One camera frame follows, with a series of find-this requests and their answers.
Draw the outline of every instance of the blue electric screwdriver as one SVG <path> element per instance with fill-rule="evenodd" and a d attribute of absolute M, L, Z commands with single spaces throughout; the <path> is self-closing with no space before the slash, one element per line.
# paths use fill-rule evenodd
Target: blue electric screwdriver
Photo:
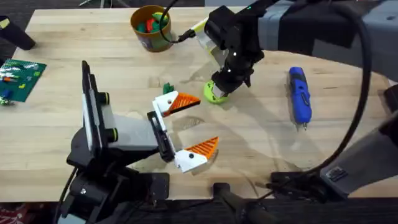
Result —
<path fill-rule="evenodd" d="M 294 120 L 296 124 L 302 124 L 304 129 L 307 130 L 307 124 L 312 116 L 307 79 L 303 69 L 300 67 L 290 68 L 289 76 Z"/>

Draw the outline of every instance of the green object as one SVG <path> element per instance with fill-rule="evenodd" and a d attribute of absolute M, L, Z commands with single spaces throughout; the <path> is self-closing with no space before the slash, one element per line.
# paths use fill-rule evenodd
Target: green object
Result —
<path fill-rule="evenodd" d="M 151 32 L 157 32 L 160 31 L 160 24 L 158 22 L 152 23 L 152 31 Z"/>
<path fill-rule="evenodd" d="M 0 67 L 0 76 L 17 76 L 17 82 L 0 82 L 0 93 L 12 91 L 8 100 L 25 102 L 37 80 L 42 75 L 45 64 L 7 59 Z"/>
<path fill-rule="evenodd" d="M 210 80 L 203 87 L 203 94 L 204 94 L 206 100 L 208 100 L 210 103 L 217 104 L 217 105 L 224 103 L 228 99 L 228 97 L 218 98 L 217 96 L 215 96 L 213 94 L 213 86 L 214 86 L 214 82 L 212 80 Z"/>
<path fill-rule="evenodd" d="M 152 14 L 152 17 L 157 22 L 160 22 L 160 18 L 162 17 L 162 13 L 161 12 L 155 12 L 155 13 Z M 164 16 L 164 18 L 163 18 L 163 26 L 167 25 L 168 22 L 169 22 L 169 18 L 167 16 Z"/>
<path fill-rule="evenodd" d="M 164 35 L 166 36 L 166 38 L 168 40 L 172 40 L 173 39 L 172 34 L 170 32 L 165 33 Z M 169 44 L 168 42 L 166 42 L 166 40 L 164 40 L 161 37 L 154 38 L 154 39 L 150 40 L 150 43 L 152 44 L 152 48 L 153 49 L 158 49 L 158 48 L 164 47 L 165 45 Z"/>
<path fill-rule="evenodd" d="M 145 33 L 145 32 L 146 32 L 145 23 L 144 23 L 144 22 L 140 22 L 140 23 L 138 24 L 138 26 L 137 26 L 137 30 L 138 30 L 139 32 Z"/>
<path fill-rule="evenodd" d="M 174 91 L 174 86 L 170 85 L 170 83 L 166 83 L 163 85 L 163 94 L 171 93 Z"/>
<path fill-rule="evenodd" d="M 13 104 L 14 103 L 11 100 L 5 100 L 0 97 L 0 105 L 1 106 L 9 106 L 9 105 L 13 105 Z"/>

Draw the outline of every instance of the orange triangle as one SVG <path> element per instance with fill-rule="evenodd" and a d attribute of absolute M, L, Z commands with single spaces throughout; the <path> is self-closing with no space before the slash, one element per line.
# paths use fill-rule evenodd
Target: orange triangle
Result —
<path fill-rule="evenodd" d="M 214 137 L 200 144 L 186 148 L 185 150 L 206 156 L 207 159 L 210 159 L 217 148 L 217 144 L 218 137 Z"/>
<path fill-rule="evenodd" d="M 171 107 L 166 112 L 164 112 L 164 116 L 168 116 L 172 113 L 179 112 L 198 104 L 200 104 L 199 98 L 189 94 L 179 93 L 176 99 L 173 101 Z"/>

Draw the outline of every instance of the wooden tabletop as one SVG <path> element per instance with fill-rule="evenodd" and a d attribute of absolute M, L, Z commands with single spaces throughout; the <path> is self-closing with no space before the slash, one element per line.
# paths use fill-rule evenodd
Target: wooden tabletop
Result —
<path fill-rule="evenodd" d="M 176 90 L 199 96 L 201 105 L 165 119 L 177 146 L 219 136 L 210 164 L 182 174 L 154 155 L 132 166 L 169 172 L 170 198 L 209 198 L 214 182 L 228 182 L 243 197 L 267 190 L 272 171 L 308 169 L 328 157 L 345 134 L 359 96 L 361 70 L 326 60 L 265 52 L 255 65 L 252 87 L 242 86 L 221 106 L 207 103 L 203 84 L 214 72 L 195 39 L 162 53 L 144 50 L 130 27 L 135 9 L 38 10 L 27 32 L 37 46 L 17 49 L 15 59 L 46 63 L 44 74 L 25 103 L 0 108 L 0 202 L 55 201 L 72 167 L 66 158 L 82 126 L 81 61 L 87 60 L 98 88 L 111 95 L 116 114 L 146 118 L 151 101 L 170 82 Z M 211 8 L 171 10 L 172 30 L 182 34 Z M 307 131 L 290 120 L 287 70 L 303 67 L 313 110 Z M 373 75 L 369 101 L 353 140 L 387 116 L 381 91 L 388 82 Z M 365 187 L 354 197 L 398 195 L 398 180 Z"/>

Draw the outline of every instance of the black cable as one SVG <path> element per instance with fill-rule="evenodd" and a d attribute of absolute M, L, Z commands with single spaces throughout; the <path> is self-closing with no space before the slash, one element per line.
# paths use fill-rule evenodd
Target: black cable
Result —
<path fill-rule="evenodd" d="M 188 38 L 192 38 L 192 37 L 195 37 L 195 36 L 196 36 L 195 31 L 194 31 L 194 30 L 191 30 L 191 29 L 185 31 L 184 34 L 180 35 L 180 36 L 178 37 L 178 40 L 169 40 L 169 39 L 166 38 L 166 36 L 164 35 L 163 30 L 162 30 L 162 29 L 163 29 L 162 23 L 163 23 L 164 17 L 167 15 L 167 13 L 169 12 L 170 8 L 173 7 L 174 4 L 175 4 L 177 1 L 178 1 L 178 0 L 173 0 L 173 1 L 166 7 L 166 9 L 164 10 L 164 12 L 163 12 L 163 14 L 162 14 L 162 17 L 160 17 L 160 21 L 159 21 L 160 35 L 162 36 L 162 38 L 163 38 L 164 40 L 166 40 L 167 42 L 169 42 L 169 43 L 171 43 L 171 44 L 178 44 L 178 43 L 181 43 L 181 42 L 183 42 L 184 40 L 186 40 L 186 39 L 188 39 Z"/>
<path fill-rule="evenodd" d="M 228 205 L 228 203 L 223 198 L 220 197 L 220 201 L 224 205 L 224 207 L 227 209 L 228 215 L 232 221 L 232 224 L 238 224 L 238 219 L 237 219 L 238 214 L 234 213 L 233 209 Z"/>
<path fill-rule="evenodd" d="M 293 182 L 294 180 L 302 178 L 305 175 L 319 172 L 324 167 L 330 165 L 344 151 L 345 147 L 349 143 L 349 140 L 353 137 L 354 132 L 358 127 L 359 122 L 361 121 L 366 106 L 366 102 L 368 100 L 369 86 L 371 82 L 371 72 L 372 72 L 372 50 L 371 50 L 372 47 L 371 47 L 371 38 L 369 36 L 369 32 L 365 26 L 365 23 L 362 21 L 362 18 L 359 15 L 357 15 L 354 11 L 352 11 L 350 8 L 341 4 L 333 4 L 333 3 L 331 3 L 330 6 L 331 9 L 334 10 L 337 14 L 343 16 L 344 18 L 351 21 L 355 25 L 355 28 L 359 35 L 359 39 L 361 41 L 363 67 L 362 67 L 361 93 L 359 95 L 358 105 L 354 114 L 354 118 L 347 130 L 347 133 L 344 136 L 338 148 L 336 149 L 336 151 L 329 158 L 323 161 L 320 165 L 310 170 L 304 171 L 296 178 L 289 179 L 283 182 L 282 184 L 279 185 L 279 187 L 286 186 L 287 184 Z M 263 195 L 262 197 L 259 197 L 258 201 L 265 199 L 266 197 L 272 195 L 273 193 L 274 190 L 271 190 L 269 193 Z"/>
<path fill-rule="evenodd" d="M 77 167 L 73 168 L 72 173 L 70 174 L 67 183 L 63 187 L 63 190 L 62 190 L 62 193 L 60 196 L 60 200 L 58 201 L 57 207 L 55 208 L 55 214 L 54 214 L 54 218 L 52 220 L 53 224 L 57 224 L 57 222 L 58 222 L 58 218 L 60 216 L 61 204 L 63 202 L 63 199 L 65 198 L 65 195 L 67 194 L 68 187 L 69 187 L 70 183 L 72 182 L 73 177 L 76 175 L 76 172 L 77 172 Z"/>
<path fill-rule="evenodd" d="M 136 212 L 136 211 L 139 211 L 139 208 L 140 208 L 144 203 L 145 203 L 145 202 L 137 202 L 137 203 L 135 204 L 135 206 L 129 211 L 129 213 L 128 213 L 128 215 L 127 215 L 127 219 L 126 219 L 126 221 L 124 221 L 123 223 L 124 223 L 124 224 L 131 223 L 130 220 L 131 220 L 131 218 L 132 218 L 132 214 L 134 214 L 134 212 Z"/>

